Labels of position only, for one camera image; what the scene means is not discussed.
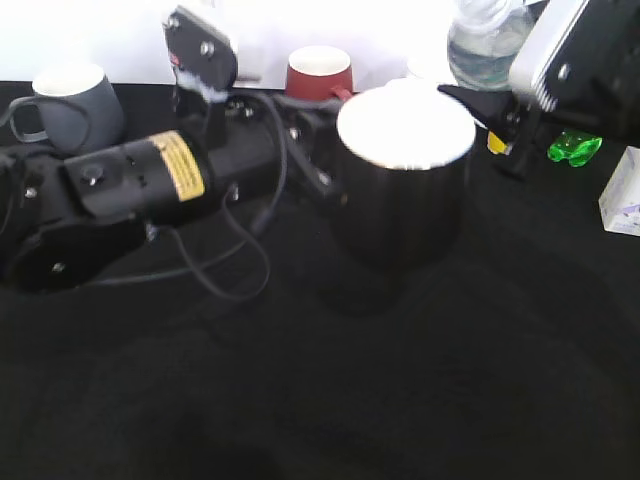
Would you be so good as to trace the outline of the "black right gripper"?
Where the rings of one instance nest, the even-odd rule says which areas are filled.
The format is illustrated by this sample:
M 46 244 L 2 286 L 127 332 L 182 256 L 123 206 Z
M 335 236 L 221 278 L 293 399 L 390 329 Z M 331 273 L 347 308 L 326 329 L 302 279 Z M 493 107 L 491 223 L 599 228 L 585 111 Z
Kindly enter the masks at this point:
M 549 1 L 527 1 L 535 23 Z M 507 160 L 498 165 L 509 178 L 524 178 L 533 166 L 540 133 L 564 127 L 639 143 L 639 4 L 588 1 L 547 75 L 558 104 L 544 112 L 509 91 L 477 91 L 442 84 L 437 90 L 461 103 L 504 144 L 510 142 L 510 93 L 519 124 Z

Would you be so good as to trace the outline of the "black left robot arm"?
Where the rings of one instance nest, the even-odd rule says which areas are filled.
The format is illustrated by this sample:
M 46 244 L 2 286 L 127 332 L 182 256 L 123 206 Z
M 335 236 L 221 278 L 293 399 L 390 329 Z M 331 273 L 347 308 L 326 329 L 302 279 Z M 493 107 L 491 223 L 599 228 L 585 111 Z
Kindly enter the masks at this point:
M 341 105 L 237 90 L 173 130 L 88 154 L 4 149 L 2 284 L 29 293 L 71 289 L 158 231 L 265 197 L 248 226 L 228 219 L 241 246 L 256 246 L 287 185 L 335 209 L 339 184 L 313 155 L 334 132 Z

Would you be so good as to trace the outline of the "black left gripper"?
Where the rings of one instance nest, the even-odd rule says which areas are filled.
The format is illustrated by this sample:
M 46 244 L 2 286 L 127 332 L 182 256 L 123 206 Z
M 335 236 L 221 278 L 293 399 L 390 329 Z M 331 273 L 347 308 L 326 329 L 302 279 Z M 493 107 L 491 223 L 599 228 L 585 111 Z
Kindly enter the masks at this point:
M 242 200 L 274 192 L 284 152 L 285 180 L 291 191 L 323 212 L 339 209 L 345 191 L 338 180 L 336 120 L 344 102 L 336 97 L 309 101 L 284 94 L 266 96 L 284 129 L 282 150 L 275 120 L 261 102 L 263 98 L 265 95 L 251 91 L 233 96 L 240 106 L 227 115 L 225 142 L 207 152 L 216 194 L 233 185 L 239 188 Z

